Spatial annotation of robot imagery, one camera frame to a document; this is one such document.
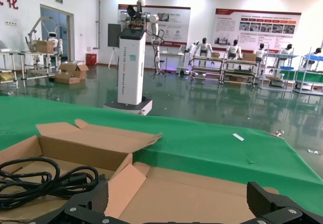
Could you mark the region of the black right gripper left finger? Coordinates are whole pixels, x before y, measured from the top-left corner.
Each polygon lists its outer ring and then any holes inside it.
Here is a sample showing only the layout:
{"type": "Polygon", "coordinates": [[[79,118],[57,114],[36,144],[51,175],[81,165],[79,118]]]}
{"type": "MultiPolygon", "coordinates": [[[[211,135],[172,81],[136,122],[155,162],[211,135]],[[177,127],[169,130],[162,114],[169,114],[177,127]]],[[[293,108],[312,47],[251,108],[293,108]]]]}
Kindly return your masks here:
{"type": "Polygon", "coordinates": [[[27,223],[118,223],[118,219],[104,214],[108,200],[108,182],[100,181],[93,190],[76,194],[62,207],[27,223]]]}

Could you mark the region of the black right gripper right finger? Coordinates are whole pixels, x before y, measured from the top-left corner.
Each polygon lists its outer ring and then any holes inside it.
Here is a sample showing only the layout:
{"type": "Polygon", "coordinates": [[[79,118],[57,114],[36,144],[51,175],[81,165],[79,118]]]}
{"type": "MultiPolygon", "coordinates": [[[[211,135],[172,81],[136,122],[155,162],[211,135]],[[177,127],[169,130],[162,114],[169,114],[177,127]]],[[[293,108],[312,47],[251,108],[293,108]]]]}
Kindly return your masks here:
{"type": "Polygon", "coordinates": [[[322,223],[322,216],[302,208],[287,196],[266,191],[257,182],[247,183],[247,204],[255,218],[245,223],[322,223]]]}

